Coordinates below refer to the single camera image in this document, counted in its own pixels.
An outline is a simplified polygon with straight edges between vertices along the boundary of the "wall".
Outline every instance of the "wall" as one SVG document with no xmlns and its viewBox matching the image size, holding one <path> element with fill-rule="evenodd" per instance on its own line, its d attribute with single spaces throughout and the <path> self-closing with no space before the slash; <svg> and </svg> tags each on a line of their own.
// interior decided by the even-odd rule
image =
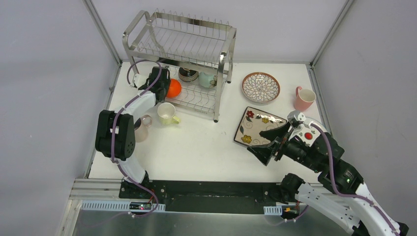
<svg viewBox="0 0 417 236">
<path fill-rule="evenodd" d="M 81 0 L 0 5 L 0 235 L 51 236 L 117 67 Z"/>
<path fill-rule="evenodd" d="M 237 28 L 235 61 L 313 60 L 345 0 L 93 0 L 123 59 L 121 36 L 140 10 L 156 8 L 197 18 L 209 17 Z"/>
<path fill-rule="evenodd" d="M 356 1 L 316 67 L 331 129 L 371 192 L 416 235 L 417 1 Z"/>
</svg>

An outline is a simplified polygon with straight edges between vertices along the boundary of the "orange ball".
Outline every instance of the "orange ball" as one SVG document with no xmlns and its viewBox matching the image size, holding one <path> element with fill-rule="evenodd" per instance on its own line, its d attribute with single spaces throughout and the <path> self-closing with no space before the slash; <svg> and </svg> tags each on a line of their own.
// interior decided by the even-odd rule
<svg viewBox="0 0 417 236">
<path fill-rule="evenodd" d="M 167 97 L 173 98 L 181 93 L 181 84 L 178 80 L 171 79 L 170 87 L 168 89 Z"/>
</svg>

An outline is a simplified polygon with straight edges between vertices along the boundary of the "gray floor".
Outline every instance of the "gray floor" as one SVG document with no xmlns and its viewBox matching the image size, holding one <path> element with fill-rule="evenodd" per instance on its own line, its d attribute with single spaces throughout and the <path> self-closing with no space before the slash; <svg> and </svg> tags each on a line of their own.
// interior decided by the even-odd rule
<svg viewBox="0 0 417 236">
<path fill-rule="evenodd" d="M 296 223 L 282 221 L 279 216 L 154 213 L 132 219 L 122 214 L 105 224 L 90 228 L 118 212 L 82 210 L 77 220 L 75 236 L 347 236 L 338 225 L 310 208 Z"/>
</svg>

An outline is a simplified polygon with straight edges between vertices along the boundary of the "wire rack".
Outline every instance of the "wire rack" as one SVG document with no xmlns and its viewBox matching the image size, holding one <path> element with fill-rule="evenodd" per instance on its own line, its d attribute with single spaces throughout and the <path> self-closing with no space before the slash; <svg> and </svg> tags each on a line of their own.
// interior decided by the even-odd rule
<svg viewBox="0 0 417 236">
<path fill-rule="evenodd" d="M 130 42 L 128 37 L 143 16 L 146 23 Z M 139 12 L 123 34 L 123 46 L 131 63 L 135 58 L 143 58 L 217 75 L 214 88 L 201 87 L 197 81 L 180 81 L 182 93 L 174 99 L 167 99 L 174 105 L 214 114 L 217 122 L 222 88 L 226 81 L 231 82 L 235 39 L 236 29 L 228 23 L 157 9 L 152 15 L 146 11 Z M 224 70 L 226 63 L 229 70 Z"/>
</svg>

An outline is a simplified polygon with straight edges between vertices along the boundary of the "white table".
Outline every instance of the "white table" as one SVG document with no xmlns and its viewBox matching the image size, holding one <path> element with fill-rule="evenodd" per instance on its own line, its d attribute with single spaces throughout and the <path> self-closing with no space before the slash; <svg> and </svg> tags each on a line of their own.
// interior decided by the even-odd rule
<svg viewBox="0 0 417 236">
<path fill-rule="evenodd" d="M 140 73 L 147 75 L 155 64 L 144 62 L 138 65 Z M 117 81 L 110 109 L 124 105 L 137 94 L 126 81 L 130 64 L 124 62 Z M 280 83 L 281 92 L 274 101 L 259 104 L 247 99 L 242 90 L 243 78 L 252 72 L 262 71 L 274 76 Z M 233 141 L 240 119 L 247 106 L 286 118 L 294 110 L 293 101 L 297 86 L 311 89 L 310 78 L 304 64 L 235 63 L 232 83 L 226 84 L 220 103 L 219 122 L 212 117 L 177 108 L 181 118 L 179 125 L 163 126 L 156 114 L 157 106 L 147 114 L 153 118 L 149 136 L 137 143 L 135 154 L 147 170 L 150 179 L 188 181 L 237 181 L 280 182 L 287 173 L 294 173 L 307 182 L 317 183 L 313 171 L 283 157 L 271 161 L 265 167 L 245 147 Z M 306 116 L 320 121 L 316 103 Z M 121 179 L 123 176 L 109 158 L 97 152 L 89 178 Z"/>
</svg>

